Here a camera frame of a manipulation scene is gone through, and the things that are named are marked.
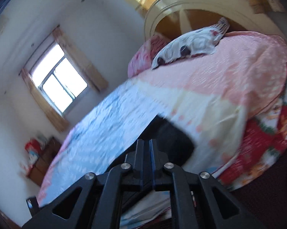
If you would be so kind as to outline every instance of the pillowcase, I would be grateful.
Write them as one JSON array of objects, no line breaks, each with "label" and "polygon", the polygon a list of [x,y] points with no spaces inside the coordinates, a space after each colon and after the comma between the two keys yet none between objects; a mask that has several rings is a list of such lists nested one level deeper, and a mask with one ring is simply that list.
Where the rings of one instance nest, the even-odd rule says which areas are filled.
[{"label": "pillowcase", "polygon": [[152,60],[168,43],[169,39],[161,34],[155,34],[148,39],[133,56],[128,66],[128,78],[138,75],[146,69],[151,68]]},{"label": "pillowcase", "polygon": [[222,17],[217,24],[179,36],[159,51],[152,62],[152,69],[169,64],[179,58],[214,53],[215,46],[228,28],[228,21]]}]

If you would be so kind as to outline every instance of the bed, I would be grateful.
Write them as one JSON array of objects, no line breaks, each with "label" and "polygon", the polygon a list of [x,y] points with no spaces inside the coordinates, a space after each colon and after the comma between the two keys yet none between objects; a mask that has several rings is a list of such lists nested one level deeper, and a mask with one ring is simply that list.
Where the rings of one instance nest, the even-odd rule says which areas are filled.
[{"label": "bed", "polygon": [[[146,15],[144,32],[147,39],[158,32],[173,40],[216,24],[222,16],[230,28],[213,54],[143,71],[70,131],[45,175],[37,196],[40,206],[85,173],[104,173],[156,115],[196,143],[183,168],[213,173],[231,190],[277,161],[287,148],[287,45],[266,15],[253,14],[246,0],[157,0]],[[151,192],[122,215],[120,226],[136,228],[160,216],[169,218],[169,207],[168,192]]]}]

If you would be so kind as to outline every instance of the brown nightstand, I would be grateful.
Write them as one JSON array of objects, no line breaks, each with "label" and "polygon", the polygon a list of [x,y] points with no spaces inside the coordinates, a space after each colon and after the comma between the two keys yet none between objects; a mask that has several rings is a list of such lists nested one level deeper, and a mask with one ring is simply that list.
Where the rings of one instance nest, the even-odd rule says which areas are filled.
[{"label": "brown nightstand", "polygon": [[41,186],[49,165],[59,152],[60,148],[61,143],[54,137],[51,137],[27,177]]}]

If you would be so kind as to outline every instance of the ceiling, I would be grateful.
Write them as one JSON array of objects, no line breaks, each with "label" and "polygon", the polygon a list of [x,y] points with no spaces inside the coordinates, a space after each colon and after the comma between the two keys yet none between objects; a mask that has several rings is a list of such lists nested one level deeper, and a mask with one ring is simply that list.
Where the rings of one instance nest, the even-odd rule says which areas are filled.
[{"label": "ceiling", "polygon": [[81,0],[11,0],[0,15],[0,94],[36,47]]}]

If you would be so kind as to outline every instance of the curved headboard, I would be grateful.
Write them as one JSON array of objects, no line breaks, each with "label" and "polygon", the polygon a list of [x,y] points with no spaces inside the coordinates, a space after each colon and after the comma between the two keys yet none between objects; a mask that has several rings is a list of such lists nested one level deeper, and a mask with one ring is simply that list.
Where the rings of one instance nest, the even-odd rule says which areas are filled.
[{"label": "curved headboard", "polygon": [[255,31],[285,38],[265,14],[254,14],[246,0],[156,0],[147,12],[145,38],[158,32],[175,39],[191,30],[211,26],[224,16],[229,31]]}]

